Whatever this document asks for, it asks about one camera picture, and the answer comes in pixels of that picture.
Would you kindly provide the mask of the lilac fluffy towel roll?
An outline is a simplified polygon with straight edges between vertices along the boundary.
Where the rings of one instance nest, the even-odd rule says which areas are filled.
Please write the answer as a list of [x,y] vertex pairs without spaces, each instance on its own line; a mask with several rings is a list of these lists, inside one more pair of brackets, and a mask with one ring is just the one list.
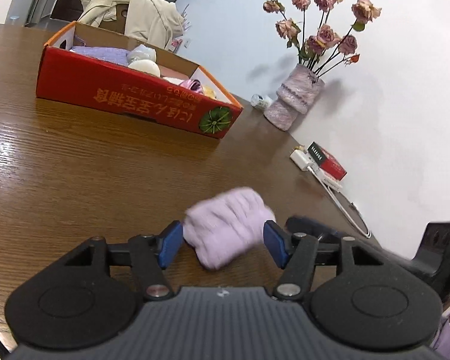
[[262,244],[268,220],[274,221],[275,214],[257,192],[235,188],[187,209],[184,240],[204,268],[218,270]]

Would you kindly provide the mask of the white mesh bath pouf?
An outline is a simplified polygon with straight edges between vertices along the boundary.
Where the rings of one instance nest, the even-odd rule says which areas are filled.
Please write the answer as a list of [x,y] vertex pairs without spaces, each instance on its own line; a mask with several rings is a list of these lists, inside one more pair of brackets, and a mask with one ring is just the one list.
[[156,62],[157,61],[156,50],[144,44],[140,44],[127,54],[128,64],[144,59]]

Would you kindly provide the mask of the red black box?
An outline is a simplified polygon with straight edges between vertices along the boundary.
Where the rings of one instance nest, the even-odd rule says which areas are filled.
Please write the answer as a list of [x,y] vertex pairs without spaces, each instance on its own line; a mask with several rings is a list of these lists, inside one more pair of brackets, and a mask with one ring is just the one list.
[[346,176],[347,171],[341,166],[338,160],[315,141],[309,145],[307,152],[319,168],[336,180],[341,181]]

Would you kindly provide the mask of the white power adapter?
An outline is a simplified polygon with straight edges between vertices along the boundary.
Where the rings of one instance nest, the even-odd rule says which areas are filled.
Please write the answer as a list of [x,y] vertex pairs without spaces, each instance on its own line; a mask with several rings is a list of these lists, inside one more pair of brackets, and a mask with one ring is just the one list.
[[314,159],[303,150],[294,150],[289,158],[302,172],[314,171],[317,167]]

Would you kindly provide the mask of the pink textured vase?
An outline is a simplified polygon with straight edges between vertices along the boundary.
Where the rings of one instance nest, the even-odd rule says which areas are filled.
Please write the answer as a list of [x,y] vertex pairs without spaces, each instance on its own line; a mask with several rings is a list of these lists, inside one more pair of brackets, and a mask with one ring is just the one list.
[[309,112],[324,86],[310,69],[297,64],[277,89],[277,99],[266,108],[265,118],[276,128],[288,131],[299,115]]

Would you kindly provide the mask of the purple knitted cloth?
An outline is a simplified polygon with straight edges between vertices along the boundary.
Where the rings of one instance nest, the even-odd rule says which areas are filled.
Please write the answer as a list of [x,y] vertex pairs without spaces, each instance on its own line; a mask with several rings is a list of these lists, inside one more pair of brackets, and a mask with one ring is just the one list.
[[101,61],[115,63],[120,66],[128,66],[128,53],[126,49],[102,46],[73,46],[70,49],[79,55],[88,56],[90,58],[99,59]]

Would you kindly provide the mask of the red orange cardboard box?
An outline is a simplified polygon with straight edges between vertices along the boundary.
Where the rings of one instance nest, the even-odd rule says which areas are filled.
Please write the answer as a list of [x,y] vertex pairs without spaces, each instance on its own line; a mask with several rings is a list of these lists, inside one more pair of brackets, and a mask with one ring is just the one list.
[[136,116],[191,133],[223,138],[243,106],[204,67],[157,49],[158,65],[212,88],[216,99],[169,83],[163,77],[71,52],[72,47],[133,50],[140,41],[76,21],[43,46],[35,94],[118,115]]

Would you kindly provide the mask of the dried pink rose bouquet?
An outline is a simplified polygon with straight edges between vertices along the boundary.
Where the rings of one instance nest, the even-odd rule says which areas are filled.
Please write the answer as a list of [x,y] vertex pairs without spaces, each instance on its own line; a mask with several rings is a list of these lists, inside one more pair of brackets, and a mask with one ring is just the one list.
[[286,47],[297,50],[298,64],[307,68],[316,77],[323,77],[337,66],[355,64],[360,55],[355,33],[361,33],[366,26],[378,19],[382,9],[371,0],[357,0],[351,6],[353,23],[345,35],[340,35],[329,24],[332,10],[344,0],[291,0],[292,5],[303,16],[311,4],[315,4],[322,16],[315,34],[305,33],[305,21],[297,23],[286,15],[286,8],[279,0],[266,0],[262,9],[268,14],[277,14],[280,19],[275,22],[275,31],[286,40]]

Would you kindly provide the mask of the brown wooden chair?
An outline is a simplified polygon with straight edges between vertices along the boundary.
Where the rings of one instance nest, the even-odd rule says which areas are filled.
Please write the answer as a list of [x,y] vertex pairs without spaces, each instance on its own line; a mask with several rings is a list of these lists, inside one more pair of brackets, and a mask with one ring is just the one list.
[[125,34],[127,16],[128,4],[118,4],[105,13],[99,27],[111,32]]

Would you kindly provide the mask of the beige coat on chair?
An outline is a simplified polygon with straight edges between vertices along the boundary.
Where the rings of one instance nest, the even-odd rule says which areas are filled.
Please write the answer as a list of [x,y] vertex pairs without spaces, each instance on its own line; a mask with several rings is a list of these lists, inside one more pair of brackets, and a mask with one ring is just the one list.
[[80,0],[78,22],[99,28],[105,13],[118,4],[127,4],[125,34],[152,46],[167,49],[184,35],[184,17],[176,5],[166,0]]

